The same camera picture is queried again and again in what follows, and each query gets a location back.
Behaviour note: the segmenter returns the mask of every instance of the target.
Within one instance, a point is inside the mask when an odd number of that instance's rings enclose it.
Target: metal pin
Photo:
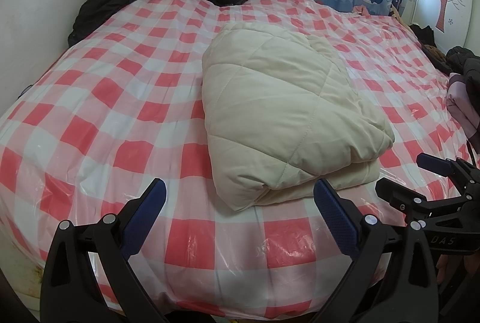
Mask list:
[[[70,222],[68,220],[63,220],[58,226],[60,229],[67,229],[70,227]]]
[[[106,214],[106,215],[104,216],[103,222],[104,222],[105,224],[112,224],[112,223],[115,221],[116,218],[117,218],[117,217],[116,217],[114,214],[109,213],[109,214]]]
[[[415,231],[419,231],[422,229],[419,222],[411,222],[410,227],[412,227]]]
[[[368,214],[365,216],[365,222],[370,225],[375,225],[378,223],[378,219],[372,214]]]

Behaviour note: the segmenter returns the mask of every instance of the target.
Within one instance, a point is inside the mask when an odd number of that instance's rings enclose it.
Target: purple fabric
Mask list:
[[[462,75],[450,74],[447,93],[447,110],[462,126],[476,153],[480,153],[480,116],[473,108],[466,92]]]

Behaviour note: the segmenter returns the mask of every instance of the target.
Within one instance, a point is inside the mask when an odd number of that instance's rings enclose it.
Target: bed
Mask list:
[[[69,49],[0,119],[0,222],[40,265],[58,223],[118,213],[155,177],[168,198],[129,263],[160,306],[283,319],[318,310],[350,264],[312,198],[233,212],[215,193],[201,101],[203,52],[227,22],[260,21],[328,38],[357,91],[382,108],[394,147],[381,177],[429,200],[455,195],[420,170],[421,152],[468,159],[446,109],[448,78],[390,17],[338,13],[313,0],[138,0]],[[402,215],[374,183],[340,195],[390,224]],[[118,308],[98,258],[100,288]],[[386,268],[378,268],[381,278]]]

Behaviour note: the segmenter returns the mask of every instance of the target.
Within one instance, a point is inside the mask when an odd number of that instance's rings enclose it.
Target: folded quilt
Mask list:
[[[465,79],[460,74],[451,74],[448,82],[447,110],[462,126],[466,138],[476,153],[480,153],[480,117],[470,103]]]
[[[393,130],[327,39],[232,23],[202,66],[213,180],[232,209],[311,196],[319,177],[336,189],[379,177]]]

